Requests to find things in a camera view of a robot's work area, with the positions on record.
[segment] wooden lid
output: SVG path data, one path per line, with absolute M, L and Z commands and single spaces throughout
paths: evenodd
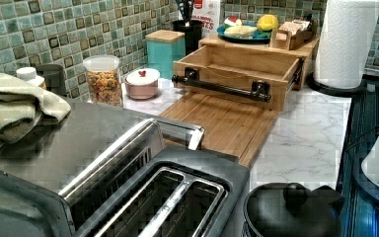
M 185 33 L 160 30 L 146 36 L 147 40 L 173 42 L 183 38 Z

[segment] teal container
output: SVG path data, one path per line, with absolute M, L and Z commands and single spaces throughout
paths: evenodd
M 157 69 L 161 77 L 172 79 L 173 61 L 186 56 L 185 34 L 160 30 L 146 36 L 149 68 Z

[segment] plate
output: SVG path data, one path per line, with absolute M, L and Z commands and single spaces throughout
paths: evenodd
M 244 26 L 251 26 L 256 27 L 255 24 L 244 24 Z M 234 38 L 234 37 L 227 37 L 224 35 L 224 27 L 219 27 L 217 29 L 218 36 L 224 40 L 232 41 L 232 42 L 262 42 L 267 43 L 269 42 L 270 33 L 260 33 L 260 31 L 256 30 L 254 32 L 254 35 L 251 39 L 243 39 L 243 38 Z

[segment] glass jar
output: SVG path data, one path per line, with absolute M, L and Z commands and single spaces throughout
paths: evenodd
M 119 59 L 110 55 L 92 56 L 83 65 L 92 102 L 122 107 Z

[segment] bamboo cutting board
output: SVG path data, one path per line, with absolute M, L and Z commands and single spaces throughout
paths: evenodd
M 161 117 L 204 127 L 201 149 L 239 157 L 250 168 L 271 130 L 277 111 L 188 92 Z

